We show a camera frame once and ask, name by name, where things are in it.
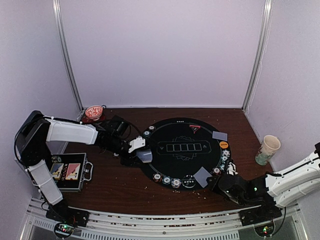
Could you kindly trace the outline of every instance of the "brown wooden surface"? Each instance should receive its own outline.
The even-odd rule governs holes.
[[[127,108],[106,109],[107,118],[117,114],[135,124],[141,131],[154,122],[176,117],[194,118],[207,122],[228,133],[232,158],[237,171],[246,180],[272,171],[271,166],[259,166],[255,154],[259,141],[240,109],[210,108]],[[64,193],[70,206],[95,211],[141,214],[176,215],[218,212],[238,209],[223,197],[208,189],[173,192],[146,177],[139,168],[120,165],[112,153],[99,154],[96,146],[69,143],[66,153],[86,152],[93,163],[92,181],[83,185],[80,193]]]

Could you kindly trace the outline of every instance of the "white enclosure panel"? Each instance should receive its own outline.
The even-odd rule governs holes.
[[[320,1],[274,1],[270,35],[248,119],[262,140],[278,136],[274,170],[293,165],[320,142]],[[312,240],[320,236],[320,191],[299,201]]]
[[[60,1],[83,105],[241,107],[264,3]]]
[[[0,239],[16,240],[36,188],[14,162],[15,134],[33,110],[68,119],[78,114],[52,0],[0,3],[0,109]]]

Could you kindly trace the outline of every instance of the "red dish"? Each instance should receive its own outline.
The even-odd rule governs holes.
[[[85,110],[85,115],[88,119],[98,120],[101,117],[103,110],[104,109],[102,106],[99,106],[99,105],[91,106]]]

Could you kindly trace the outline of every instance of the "black round mat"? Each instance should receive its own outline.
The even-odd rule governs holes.
[[[213,126],[192,118],[170,118],[156,122],[143,132],[149,139],[152,163],[141,169],[155,182],[179,190],[202,187],[194,175],[203,167],[210,174],[224,169],[231,156],[228,142],[213,139]]]

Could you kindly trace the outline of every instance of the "white robotic arm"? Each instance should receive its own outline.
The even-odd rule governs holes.
[[[92,125],[43,116],[41,112],[33,111],[15,136],[15,155],[50,204],[51,209],[61,216],[67,211],[65,207],[59,206],[68,205],[63,204],[65,201],[62,193],[48,169],[52,165],[52,155],[46,142],[63,141],[96,145],[119,154],[124,165],[130,166],[138,161],[150,163],[152,154],[144,138],[138,136],[130,142],[121,138],[129,124],[118,116],[108,122]]]
[[[320,187],[320,143],[316,151],[300,162],[279,172],[252,180],[244,180],[236,172],[232,160],[222,176],[208,178],[211,190],[240,205],[260,206],[255,211],[242,210],[243,225],[267,221],[281,216],[295,200]]]

